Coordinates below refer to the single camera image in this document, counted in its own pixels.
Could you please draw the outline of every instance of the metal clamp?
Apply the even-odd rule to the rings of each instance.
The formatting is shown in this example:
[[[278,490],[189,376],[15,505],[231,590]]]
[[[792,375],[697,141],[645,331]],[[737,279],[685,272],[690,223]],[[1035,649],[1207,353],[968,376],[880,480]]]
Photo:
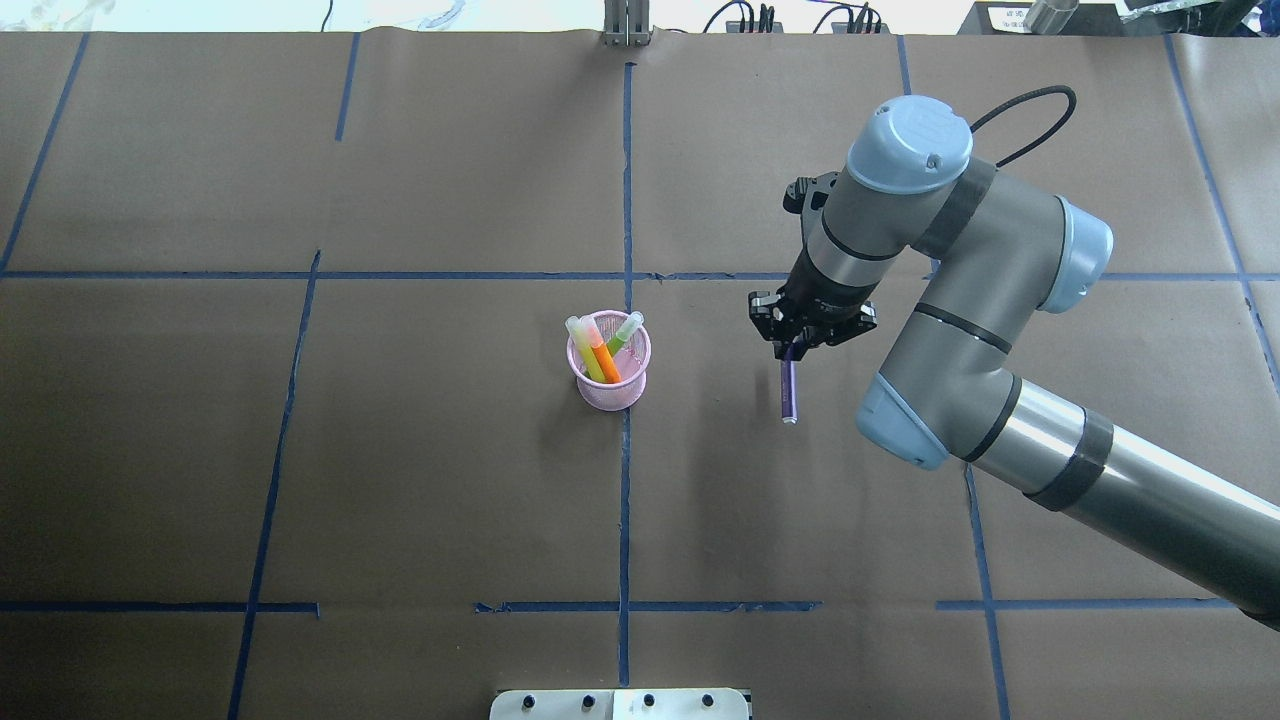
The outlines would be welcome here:
[[[605,45],[649,45],[649,0],[604,0]]]

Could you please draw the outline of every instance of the electrical cable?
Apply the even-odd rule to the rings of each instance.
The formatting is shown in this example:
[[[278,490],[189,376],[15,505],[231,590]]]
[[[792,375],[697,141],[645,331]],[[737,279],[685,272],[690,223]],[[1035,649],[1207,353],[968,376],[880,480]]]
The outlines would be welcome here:
[[[746,0],[730,0],[728,3],[724,3],[723,5],[721,5],[721,9],[716,10],[716,13],[710,17],[710,19],[707,20],[707,27],[703,28],[703,32],[710,31],[712,29],[712,23],[716,22],[716,18],[718,18],[721,13],[723,13],[724,10],[728,10],[733,5],[739,6],[737,8],[739,13],[741,13],[742,8],[745,6],[746,8],[746,14],[750,17],[750,20],[748,20],[745,18],[741,19],[741,20],[739,20],[737,31],[739,32],[749,32],[750,28],[755,27],[755,8],[753,8],[751,4],[748,3]]]
[[[773,32],[773,15],[777,14],[777,5],[760,3],[760,22],[756,23],[756,32]]]
[[[849,3],[831,3],[829,0],[812,0],[812,1],[822,3],[824,5],[832,5],[832,8],[822,15],[822,18],[818,20],[818,24],[813,27],[813,32],[810,32],[809,35],[817,35],[818,31],[822,29],[822,23],[827,22],[827,18],[829,18],[833,13],[838,10],[845,10],[849,13],[849,23],[845,26],[846,35],[854,32],[855,27],[858,28],[865,27],[865,29],[859,29],[859,32],[872,32],[873,27],[872,23],[874,23],[878,27],[884,22],[884,18],[881,17],[879,10],[867,4],[851,5]],[[854,10],[858,10],[856,17],[854,17]]]
[[[1036,150],[1037,147],[1039,147],[1041,145],[1043,145],[1046,140],[1053,137],[1053,133],[1056,133],[1057,131],[1062,129],[1062,126],[1066,124],[1066,120],[1070,120],[1071,119],[1071,114],[1075,113],[1075,91],[1071,90],[1070,87],[1065,86],[1065,85],[1051,85],[1048,87],[1042,87],[1039,90],[1033,90],[1030,92],[1024,92],[1024,94],[1019,95],[1018,97],[1014,97],[1014,99],[1006,100],[1005,102],[1001,102],[992,111],[989,111],[986,115],[978,118],[972,126],[969,126],[969,132],[978,132],[978,129],[982,126],[989,123],[991,120],[993,120],[996,117],[998,117],[1005,110],[1009,110],[1010,108],[1015,108],[1018,105],[1021,105],[1023,102],[1027,102],[1028,100],[1034,100],[1037,97],[1044,97],[1046,95],[1064,95],[1064,96],[1066,96],[1066,110],[1062,113],[1062,117],[1059,118],[1057,122],[1053,123],[1047,131],[1044,131],[1044,135],[1042,135],[1042,136],[1037,137],[1036,140],[1028,142],[1027,145],[1024,145],[1021,149],[1019,149],[1012,155],[1010,155],[1010,156],[1005,158],[1004,160],[996,163],[997,168],[1004,168],[1009,163],[1012,163],[1014,160],[1021,158],[1023,155],[1030,152],[1032,150]]]

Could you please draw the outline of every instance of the pen holder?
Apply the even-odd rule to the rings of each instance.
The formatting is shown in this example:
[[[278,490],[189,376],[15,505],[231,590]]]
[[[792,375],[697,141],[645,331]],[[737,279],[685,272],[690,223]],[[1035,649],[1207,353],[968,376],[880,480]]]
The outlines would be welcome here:
[[[627,319],[627,314],[617,310],[600,310],[584,315],[584,318],[590,318],[595,327],[600,328],[600,334],[608,340]],[[586,365],[579,356],[577,348],[573,347],[572,338],[564,345],[564,357],[568,359],[568,366],[577,379],[577,391],[582,393],[582,400],[596,410],[613,411],[631,407],[644,393],[649,350],[649,333],[644,325],[640,325],[631,340],[613,356],[613,364],[618,366],[618,374],[622,375],[622,382],[613,384],[598,383],[586,377]]]

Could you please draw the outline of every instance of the green highlighter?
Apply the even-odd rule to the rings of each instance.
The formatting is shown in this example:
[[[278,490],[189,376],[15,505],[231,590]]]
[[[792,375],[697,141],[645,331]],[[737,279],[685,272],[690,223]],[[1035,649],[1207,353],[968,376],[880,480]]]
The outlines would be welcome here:
[[[631,340],[631,336],[636,334],[636,328],[644,324],[644,315],[640,313],[632,313],[627,315],[626,320],[618,327],[618,332],[613,333],[609,342],[604,345],[609,350],[609,355],[617,355],[622,346]]]

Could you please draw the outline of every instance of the metal bracket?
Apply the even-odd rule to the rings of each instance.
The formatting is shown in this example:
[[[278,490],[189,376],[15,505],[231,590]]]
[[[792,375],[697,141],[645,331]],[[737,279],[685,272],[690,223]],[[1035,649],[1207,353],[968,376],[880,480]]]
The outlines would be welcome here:
[[[750,720],[750,697],[730,688],[507,691],[489,720]]]
[[[649,0],[604,0],[605,45],[649,45]]]

